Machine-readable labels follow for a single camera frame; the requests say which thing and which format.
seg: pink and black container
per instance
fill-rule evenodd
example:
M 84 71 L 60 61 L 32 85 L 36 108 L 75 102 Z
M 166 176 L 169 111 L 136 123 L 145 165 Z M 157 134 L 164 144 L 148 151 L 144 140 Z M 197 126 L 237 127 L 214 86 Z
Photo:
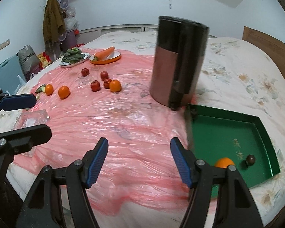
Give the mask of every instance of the pink and black container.
M 190 103 L 204 60 L 209 27 L 160 16 L 150 85 L 151 96 L 177 110 Z

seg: wall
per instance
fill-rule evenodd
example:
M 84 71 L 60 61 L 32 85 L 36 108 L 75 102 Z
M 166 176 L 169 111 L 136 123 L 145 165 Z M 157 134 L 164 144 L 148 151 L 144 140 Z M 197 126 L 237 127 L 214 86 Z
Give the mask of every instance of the wall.
M 285 12 L 277 0 L 243 0 L 235 13 L 238 38 L 243 27 L 248 26 L 285 43 Z
M 158 16 L 171 15 L 204 23 L 216 37 L 241 39 L 248 26 L 285 42 L 285 12 L 277 0 L 243 0 L 236 8 L 216 0 L 76 0 L 71 5 L 79 30 L 157 24 Z
M 0 51 L 0 63 L 25 45 L 31 45 L 36 54 L 45 51 L 43 5 L 44 0 L 1 0 L 0 44 L 8 39 L 11 44 Z

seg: brown coat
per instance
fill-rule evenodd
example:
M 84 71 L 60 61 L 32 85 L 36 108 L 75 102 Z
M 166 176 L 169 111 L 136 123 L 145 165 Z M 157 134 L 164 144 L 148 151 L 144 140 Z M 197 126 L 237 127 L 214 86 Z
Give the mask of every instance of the brown coat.
M 65 33 L 66 26 L 57 0 L 48 0 L 43 19 L 44 42 L 58 41 L 58 35 Z

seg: pink plastic sheet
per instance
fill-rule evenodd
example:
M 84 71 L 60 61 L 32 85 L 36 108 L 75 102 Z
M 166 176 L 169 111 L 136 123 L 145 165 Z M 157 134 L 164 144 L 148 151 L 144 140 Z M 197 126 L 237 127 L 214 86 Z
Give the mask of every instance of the pink plastic sheet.
M 42 93 L 31 111 L 47 111 L 52 138 L 37 146 L 33 157 L 18 155 L 14 162 L 34 174 L 46 164 L 65 167 L 106 137 L 108 155 L 97 183 L 87 191 L 93 209 L 115 215 L 128 201 L 165 211 L 186 208 L 188 188 L 169 149 L 175 136 L 186 145 L 184 110 L 171 111 L 149 95 L 153 56 L 120 52 L 122 58 L 115 63 L 96 66 L 86 61 L 72 68 L 58 67 L 40 79 L 32 93 L 44 83 L 52 84 L 55 91 L 51 96 Z M 81 75 L 83 68 L 90 70 L 86 77 Z M 111 93 L 103 86 L 92 92 L 90 83 L 98 80 L 102 85 L 104 70 L 121 82 L 121 92 Z M 58 89 L 63 85 L 71 94 L 60 100 Z

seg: green tray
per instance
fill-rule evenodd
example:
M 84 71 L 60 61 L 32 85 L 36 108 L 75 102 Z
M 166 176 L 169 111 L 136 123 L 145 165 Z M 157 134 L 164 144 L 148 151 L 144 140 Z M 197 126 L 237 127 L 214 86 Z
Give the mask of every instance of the green tray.
M 280 173 L 271 140 L 259 117 L 189 104 L 185 120 L 188 146 L 196 158 L 210 165 L 220 158 L 230 158 L 248 187 Z M 250 154 L 256 162 L 247 167 L 245 158 Z M 217 194 L 218 186 L 213 186 L 211 196 Z

